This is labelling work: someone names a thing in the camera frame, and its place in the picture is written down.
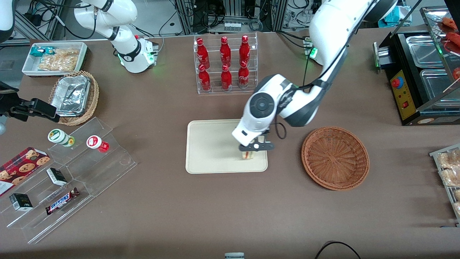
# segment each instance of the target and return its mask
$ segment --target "wicker basket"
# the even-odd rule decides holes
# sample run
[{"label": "wicker basket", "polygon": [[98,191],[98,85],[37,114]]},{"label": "wicker basket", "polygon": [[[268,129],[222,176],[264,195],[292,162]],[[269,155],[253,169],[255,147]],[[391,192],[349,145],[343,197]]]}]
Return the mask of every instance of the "wicker basket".
[{"label": "wicker basket", "polygon": [[[76,77],[76,76],[86,76],[91,80],[90,92],[88,95],[88,101],[86,103],[86,112],[80,117],[61,117],[59,119],[60,124],[65,124],[67,126],[76,126],[82,124],[83,122],[91,119],[94,111],[96,110],[96,106],[98,105],[98,98],[99,98],[99,86],[98,82],[94,80],[94,77],[86,72],[86,71],[78,71],[68,75],[65,77]],[[48,98],[48,103],[51,103],[51,100],[54,96],[54,91],[56,91],[56,86],[58,83],[54,84],[53,90],[51,91],[50,97]]]},{"label": "wicker basket", "polygon": [[369,155],[351,132],[338,127],[312,131],[302,145],[302,162],[310,177],[331,190],[350,190],[369,172]]}]

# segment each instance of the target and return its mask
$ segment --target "brown table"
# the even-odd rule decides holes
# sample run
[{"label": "brown table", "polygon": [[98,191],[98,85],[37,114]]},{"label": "brown table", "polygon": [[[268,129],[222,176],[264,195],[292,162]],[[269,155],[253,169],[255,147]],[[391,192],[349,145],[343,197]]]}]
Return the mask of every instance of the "brown table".
[{"label": "brown table", "polygon": [[[458,126],[402,127],[385,74],[373,72],[372,42],[387,29],[362,29],[316,118],[271,140],[261,173],[191,175],[185,171],[187,124],[240,118],[249,95],[199,96],[193,37],[167,38],[158,65],[128,73],[108,41],[88,41],[84,69],[100,86],[95,116],[139,165],[37,245],[21,230],[0,230],[0,258],[312,258],[329,240],[363,258],[460,256],[460,229],[429,152],[460,142]],[[259,78],[280,73],[302,82],[305,56],[275,33],[259,33]],[[320,67],[311,62],[307,80]],[[23,98],[47,100],[55,78],[24,77]],[[306,174],[301,143],[322,126],[339,126],[365,144],[369,176],[347,192],[324,189]],[[45,119],[9,119],[0,162],[25,147],[46,150],[56,127]],[[76,127],[60,126],[71,132]],[[329,247],[322,258],[354,258]]]}]

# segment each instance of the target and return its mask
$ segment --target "red switch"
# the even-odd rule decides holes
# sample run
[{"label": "red switch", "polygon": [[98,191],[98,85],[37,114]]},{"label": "red switch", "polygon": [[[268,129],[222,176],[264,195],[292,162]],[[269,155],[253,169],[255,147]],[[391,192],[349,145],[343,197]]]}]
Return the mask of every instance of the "red switch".
[{"label": "red switch", "polygon": [[393,81],[391,82],[391,86],[394,88],[399,87],[400,84],[401,84],[401,81],[399,81],[399,79],[397,78],[393,79]]}]

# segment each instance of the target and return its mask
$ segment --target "acrylic bottle rack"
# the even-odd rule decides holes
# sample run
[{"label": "acrylic bottle rack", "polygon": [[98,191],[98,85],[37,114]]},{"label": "acrylic bottle rack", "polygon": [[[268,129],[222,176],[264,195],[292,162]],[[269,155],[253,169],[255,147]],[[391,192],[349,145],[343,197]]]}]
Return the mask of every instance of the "acrylic bottle rack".
[{"label": "acrylic bottle rack", "polygon": [[[249,84],[248,87],[245,89],[241,89],[238,87],[238,70],[240,69],[240,45],[241,45],[241,37],[243,35],[247,35],[249,37],[249,46],[250,46],[250,59],[249,64],[247,65],[247,69],[249,70]],[[231,66],[230,66],[230,73],[232,75],[232,90],[230,92],[225,92],[222,89],[222,83],[220,80],[220,74],[222,73],[222,61],[220,60],[220,38],[215,38],[214,35],[199,35],[195,36],[194,44],[193,44],[193,54],[195,56],[195,74],[196,74],[196,85],[199,94],[215,94],[215,93],[224,93],[224,94],[231,94],[231,93],[240,93],[240,92],[252,92],[255,90],[257,83],[258,83],[258,57],[257,57],[257,34],[256,33],[235,33],[235,34],[227,34],[222,35],[228,38],[228,45],[231,49]],[[200,85],[200,81],[198,78],[198,65],[200,62],[198,61],[198,56],[196,55],[196,51],[198,49],[198,45],[196,44],[196,39],[202,38],[204,46],[207,49],[209,55],[209,64],[210,67],[207,69],[209,73],[209,77],[211,79],[211,91],[205,92]]]}]

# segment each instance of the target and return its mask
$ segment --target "white bottle cap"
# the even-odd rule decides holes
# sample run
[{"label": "white bottle cap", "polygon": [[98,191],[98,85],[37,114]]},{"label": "white bottle cap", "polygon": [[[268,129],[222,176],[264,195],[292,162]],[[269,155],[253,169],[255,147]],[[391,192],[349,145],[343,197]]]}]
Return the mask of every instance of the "white bottle cap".
[{"label": "white bottle cap", "polygon": [[92,135],[91,137],[88,138],[86,141],[86,145],[89,148],[96,149],[102,145],[102,139],[96,135]]},{"label": "white bottle cap", "polygon": [[53,143],[60,144],[61,142],[64,142],[66,136],[67,134],[63,130],[53,129],[50,133],[48,133],[48,140]]}]

